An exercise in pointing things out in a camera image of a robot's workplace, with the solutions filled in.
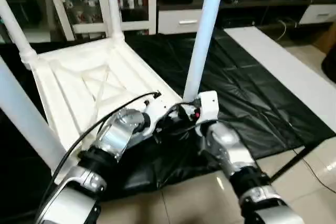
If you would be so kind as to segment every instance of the white table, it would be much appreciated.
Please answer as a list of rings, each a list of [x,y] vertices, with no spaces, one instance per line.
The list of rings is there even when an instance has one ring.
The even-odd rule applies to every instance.
[[[336,132],[336,85],[327,81],[256,27],[225,29],[251,56]],[[272,182],[320,143],[305,148],[271,178]]]

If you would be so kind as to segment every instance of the power cord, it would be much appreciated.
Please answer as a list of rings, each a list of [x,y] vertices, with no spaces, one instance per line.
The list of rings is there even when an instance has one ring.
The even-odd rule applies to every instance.
[[[47,195],[50,191],[50,188],[52,187],[52,185],[54,184],[54,181],[57,177],[57,175],[59,174],[59,172],[61,171],[65,161],[68,159],[68,157],[70,156],[70,154],[72,153],[72,151],[76,148],[76,146],[95,128],[97,127],[100,123],[105,122],[111,115],[113,115],[114,113],[116,113],[117,111],[121,110],[122,108],[126,107],[127,105],[131,104],[132,102],[145,97],[147,95],[154,95],[154,97],[158,97],[159,95],[161,95],[159,92],[150,92],[150,93],[146,93],[146,94],[142,94],[134,99],[132,99],[131,101],[125,103],[124,105],[118,107],[117,109],[113,110],[112,112],[108,113],[106,116],[104,116],[103,118],[101,118],[100,120],[98,120],[95,124],[93,124],[91,127],[89,127],[85,132],[83,132],[79,138],[71,145],[71,147],[69,148],[69,150],[65,153],[65,155],[63,156],[63,158],[61,159],[61,161],[59,162],[58,166],[55,169],[55,172],[53,174],[53,176],[51,177],[51,180],[47,186],[47,189],[45,191],[45,193],[42,196],[42,200],[38,206],[37,209],[37,213],[36,213],[36,217],[35,217],[35,221],[34,223],[37,221],[37,218],[40,214],[41,211],[41,207],[43,205],[43,203],[45,202]]]
[[[188,131],[190,131],[190,130],[198,127],[198,126],[201,126],[202,124],[205,124],[205,123],[214,123],[214,122],[222,122],[222,123],[227,124],[226,121],[221,120],[221,119],[206,120],[206,121],[203,121],[201,123],[196,123],[196,124],[194,124],[194,125],[192,125],[190,127],[184,128],[182,130],[172,132],[172,133],[170,133],[170,135],[172,135],[172,136],[180,135],[180,134],[186,133],[186,132],[188,132]]]
[[[280,40],[285,35],[286,30],[287,30],[287,25],[286,25],[285,22],[283,22],[281,19],[278,19],[278,22],[282,23],[285,29],[284,29],[283,33],[280,35],[280,37],[276,39],[276,41]]]
[[[304,159],[304,158],[302,158],[302,161],[305,163],[305,165],[310,169],[310,171],[311,171],[311,173],[314,175],[314,177],[318,180],[318,182],[320,182],[320,184],[322,185],[322,186],[324,186],[326,189],[328,189],[329,191],[331,191],[331,192],[333,192],[334,194],[336,194],[336,191],[334,191],[333,189],[331,189],[329,186],[327,186],[326,184],[324,184],[319,178],[318,178],[318,176],[316,175],[316,173],[314,172],[314,170],[313,170],[313,168],[311,168],[311,166],[308,164],[308,162]]]

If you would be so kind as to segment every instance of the floor tile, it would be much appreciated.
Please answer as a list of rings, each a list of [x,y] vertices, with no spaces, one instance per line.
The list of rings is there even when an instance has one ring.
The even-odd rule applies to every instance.
[[[303,161],[274,181],[273,186],[286,202],[322,188]]]
[[[305,224],[336,224],[336,195],[321,188],[289,204]]]
[[[333,176],[326,180],[327,184],[336,183],[336,137],[325,140],[313,152],[325,166],[321,173]]]
[[[231,224],[242,220],[238,199],[222,172],[163,189],[171,224]]]
[[[293,157],[295,157],[295,153],[293,151],[286,151],[277,155],[261,158],[257,161],[257,163],[260,168],[271,177]]]
[[[331,185],[333,183],[336,183],[336,169],[335,167],[332,168],[332,166],[327,167],[327,165],[321,160],[327,160],[327,157],[325,157],[325,155],[322,155],[323,152],[323,150],[317,148],[309,153],[304,158],[304,160],[307,162],[305,163],[305,165],[307,166],[308,164],[311,167],[312,170],[307,166],[309,171],[311,171],[312,173],[314,172],[322,183],[326,185]]]
[[[169,224],[161,191],[101,204],[97,224]]]

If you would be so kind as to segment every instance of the black plastic sheet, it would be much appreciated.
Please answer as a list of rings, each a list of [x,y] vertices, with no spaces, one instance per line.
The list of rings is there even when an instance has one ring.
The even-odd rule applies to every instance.
[[[195,35],[129,38],[127,43],[179,95]],[[216,31],[200,91],[216,90],[222,119],[262,158],[334,136],[308,107],[223,31]]]

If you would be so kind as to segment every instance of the drawer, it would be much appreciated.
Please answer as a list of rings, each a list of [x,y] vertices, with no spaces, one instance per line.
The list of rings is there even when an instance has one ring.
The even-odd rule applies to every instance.
[[[202,15],[201,9],[159,11],[158,32],[161,34],[194,33]]]
[[[310,5],[303,14],[300,24],[333,22],[336,20],[336,5]]]

